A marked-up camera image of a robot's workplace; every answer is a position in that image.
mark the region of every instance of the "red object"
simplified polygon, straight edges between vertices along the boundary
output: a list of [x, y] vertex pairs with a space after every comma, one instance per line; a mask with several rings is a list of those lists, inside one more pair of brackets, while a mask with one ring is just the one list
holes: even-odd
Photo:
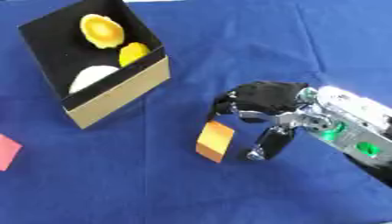
[[8, 169], [20, 148], [22, 148], [20, 143], [0, 134], [0, 171], [4, 172]]

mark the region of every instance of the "orange block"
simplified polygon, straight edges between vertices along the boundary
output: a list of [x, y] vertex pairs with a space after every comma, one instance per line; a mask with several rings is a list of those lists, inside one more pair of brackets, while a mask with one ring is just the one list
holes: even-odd
[[196, 151], [202, 156], [220, 163], [234, 133], [233, 129], [219, 122], [208, 122], [199, 136]]

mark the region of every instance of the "cardboard box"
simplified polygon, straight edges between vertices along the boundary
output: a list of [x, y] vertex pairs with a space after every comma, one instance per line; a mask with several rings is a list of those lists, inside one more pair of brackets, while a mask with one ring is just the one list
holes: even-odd
[[[87, 14], [110, 17], [125, 31], [123, 45], [98, 49], [80, 30]], [[61, 99], [64, 110], [82, 128], [96, 123], [170, 78], [168, 58], [159, 39], [122, 0], [84, 0], [19, 27]], [[119, 67], [123, 46], [146, 44], [151, 52], [136, 62], [74, 94], [68, 90], [78, 73], [91, 66]]]
[[208, 122], [201, 131], [196, 144], [196, 151], [205, 158], [220, 163], [226, 154], [234, 133], [233, 129], [219, 122]]

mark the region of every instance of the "white object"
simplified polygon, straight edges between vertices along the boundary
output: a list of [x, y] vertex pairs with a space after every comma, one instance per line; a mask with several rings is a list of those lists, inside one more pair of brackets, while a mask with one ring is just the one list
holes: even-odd
[[115, 73], [118, 68], [115, 66], [90, 66], [83, 69], [76, 79], [73, 81], [71, 87], [69, 88], [69, 94], [74, 94], [81, 91], [97, 81]]

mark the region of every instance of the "mechanical hand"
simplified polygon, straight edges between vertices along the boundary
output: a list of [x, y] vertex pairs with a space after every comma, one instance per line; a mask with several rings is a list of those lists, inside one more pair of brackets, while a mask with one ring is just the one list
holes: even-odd
[[336, 87], [254, 82], [218, 96], [207, 120], [235, 114], [246, 123], [271, 122], [247, 154], [272, 159], [298, 128], [339, 151], [392, 186], [392, 109]]

